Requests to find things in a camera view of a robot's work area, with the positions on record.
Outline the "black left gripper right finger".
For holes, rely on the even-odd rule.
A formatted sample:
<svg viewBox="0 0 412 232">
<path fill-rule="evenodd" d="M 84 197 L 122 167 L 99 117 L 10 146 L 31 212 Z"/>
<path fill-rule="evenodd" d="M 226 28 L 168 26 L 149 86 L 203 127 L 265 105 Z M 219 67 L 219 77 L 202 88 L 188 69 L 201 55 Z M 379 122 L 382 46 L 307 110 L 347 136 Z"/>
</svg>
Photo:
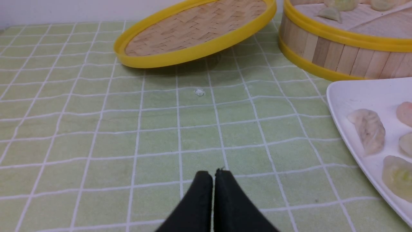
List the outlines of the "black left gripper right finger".
<svg viewBox="0 0 412 232">
<path fill-rule="evenodd" d="M 217 169 L 214 231 L 278 232 L 278 229 L 252 203 L 229 170 Z"/>
</svg>

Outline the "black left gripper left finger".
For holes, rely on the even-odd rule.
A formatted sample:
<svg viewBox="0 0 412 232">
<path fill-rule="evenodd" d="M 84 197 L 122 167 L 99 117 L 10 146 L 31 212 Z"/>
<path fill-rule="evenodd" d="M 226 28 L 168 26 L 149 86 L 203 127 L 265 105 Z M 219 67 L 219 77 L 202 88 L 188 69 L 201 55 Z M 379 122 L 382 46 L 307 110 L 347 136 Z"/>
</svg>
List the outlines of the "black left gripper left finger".
<svg viewBox="0 0 412 232">
<path fill-rule="evenodd" d="M 190 188 L 157 232 L 209 232 L 211 230 L 213 180 L 198 171 Z"/>
</svg>

